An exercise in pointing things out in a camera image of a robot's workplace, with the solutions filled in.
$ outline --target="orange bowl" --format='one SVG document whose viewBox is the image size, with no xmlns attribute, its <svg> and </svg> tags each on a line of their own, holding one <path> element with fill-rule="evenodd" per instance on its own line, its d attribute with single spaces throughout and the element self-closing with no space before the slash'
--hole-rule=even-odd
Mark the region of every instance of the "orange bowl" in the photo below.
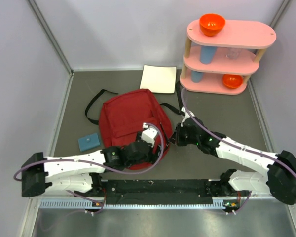
<svg viewBox="0 0 296 237">
<path fill-rule="evenodd" d="M 222 16 L 215 13 L 208 13 L 202 15 L 201 18 L 199 18 L 199 25 L 201 27 L 201 31 L 206 36 L 214 36 L 218 34 L 225 26 L 225 23 L 225 19 Z"/>
<path fill-rule="evenodd" d="M 243 79 L 240 75 L 224 74 L 222 77 L 222 83 L 224 84 L 224 86 L 231 89 L 238 88 L 239 86 L 241 86 L 242 82 Z"/>
</svg>

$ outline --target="wooden shelf leg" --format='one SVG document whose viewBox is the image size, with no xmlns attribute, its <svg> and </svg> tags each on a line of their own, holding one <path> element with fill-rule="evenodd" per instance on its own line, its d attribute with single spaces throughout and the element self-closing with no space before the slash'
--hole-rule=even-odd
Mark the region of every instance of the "wooden shelf leg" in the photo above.
<svg viewBox="0 0 296 237">
<path fill-rule="evenodd" d="M 185 58 L 189 57 L 189 53 L 191 52 L 191 46 L 192 46 L 192 41 L 189 39 L 189 37 L 186 37 L 185 50 L 184 50 Z"/>
<path fill-rule="evenodd" d="M 259 50 L 257 51 L 257 54 L 256 54 L 255 58 L 253 59 L 253 61 L 254 61 L 255 63 L 258 63 L 258 62 L 261 60 L 261 58 L 263 57 L 263 55 L 265 54 L 266 50 L 267 50 L 267 48 L 259 49 Z M 249 80 L 249 78 L 251 77 L 251 75 L 246 75 L 246 76 L 243 78 L 243 83 L 247 83 L 248 80 Z"/>
<path fill-rule="evenodd" d="M 185 77 L 186 77 L 186 71 L 187 71 L 187 66 L 183 62 L 180 78 L 185 79 Z"/>
</svg>

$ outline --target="red backpack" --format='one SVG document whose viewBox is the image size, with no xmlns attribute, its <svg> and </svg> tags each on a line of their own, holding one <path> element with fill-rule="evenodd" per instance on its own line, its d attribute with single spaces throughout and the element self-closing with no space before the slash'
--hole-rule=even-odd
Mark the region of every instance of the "red backpack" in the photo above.
<svg viewBox="0 0 296 237">
<path fill-rule="evenodd" d="M 115 96 L 104 102 L 99 120 L 90 119 L 87 116 L 89 109 L 105 91 L 107 90 L 101 90 L 90 101 L 84 112 L 91 123 L 99 125 L 104 146 L 125 146 L 135 142 L 137 133 L 143 130 L 143 123 L 149 122 L 157 126 L 163 133 L 166 146 L 162 156 L 164 157 L 168 151 L 168 138 L 172 135 L 172 126 L 161 105 L 168 107 L 178 115 L 183 115 L 183 113 L 170 104 L 159 104 L 150 90 L 139 89 Z M 160 137 L 157 137 L 154 152 L 160 144 Z M 143 169 L 150 165 L 151 163 L 146 162 L 133 165 L 129 169 Z"/>
</svg>

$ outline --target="clear glass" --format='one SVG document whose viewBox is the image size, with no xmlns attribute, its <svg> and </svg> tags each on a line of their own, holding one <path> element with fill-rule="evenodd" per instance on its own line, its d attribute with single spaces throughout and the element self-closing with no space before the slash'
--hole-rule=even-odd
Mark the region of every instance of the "clear glass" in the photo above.
<svg viewBox="0 0 296 237">
<path fill-rule="evenodd" d="M 229 48 L 226 57 L 229 59 L 237 59 L 241 51 L 241 48 Z"/>
</svg>

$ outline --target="pink shelf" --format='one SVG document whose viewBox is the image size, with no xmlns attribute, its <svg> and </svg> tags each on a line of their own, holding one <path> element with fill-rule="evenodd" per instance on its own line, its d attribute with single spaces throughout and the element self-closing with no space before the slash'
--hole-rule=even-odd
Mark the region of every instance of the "pink shelf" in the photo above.
<svg viewBox="0 0 296 237">
<path fill-rule="evenodd" d="M 199 45 L 231 48 L 269 48 L 276 40 L 275 31 L 258 21 L 226 20 L 222 31 L 208 37 L 201 32 L 199 20 L 195 20 L 189 24 L 187 35 Z"/>
<path fill-rule="evenodd" d="M 205 73 L 202 81 L 198 83 L 194 83 L 192 82 L 192 79 L 191 79 L 191 70 L 187 71 L 186 78 L 182 79 L 180 77 L 180 83 L 189 91 L 225 94 L 225 95 L 238 95 L 241 92 L 243 92 L 247 87 L 247 84 L 243 83 L 237 89 L 229 89 L 225 87 L 222 83 L 222 74 L 216 74 L 216 73 Z"/>
<path fill-rule="evenodd" d="M 185 65 L 193 71 L 221 74 L 250 75 L 254 73 L 259 63 L 254 63 L 255 55 L 247 50 L 242 50 L 237 59 L 226 57 L 228 48 L 218 48 L 210 64 L 200 62 L 201 47 L 191 48 L 190 56 L 183 57 Z"/>
</svg>

